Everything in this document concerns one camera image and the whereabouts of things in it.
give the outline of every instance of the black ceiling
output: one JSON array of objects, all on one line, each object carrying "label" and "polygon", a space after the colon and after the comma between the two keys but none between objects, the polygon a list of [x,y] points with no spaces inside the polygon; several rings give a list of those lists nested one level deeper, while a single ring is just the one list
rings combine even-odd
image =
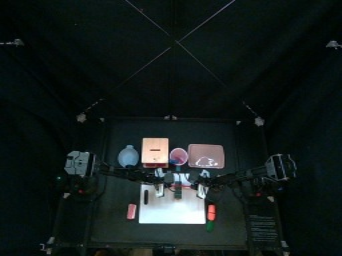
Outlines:
[{"label": "black ceiling", "polygon": [[14,80],[8,63],[20,64],[31,90],[43,87],[72,115],[105,98],[99,116],[249,118],[245,101],[269,117],[334,53],[325,46],[342,24],[340,0],[2,5],[0,40],[26,43],[2,47],[3,67]]}]

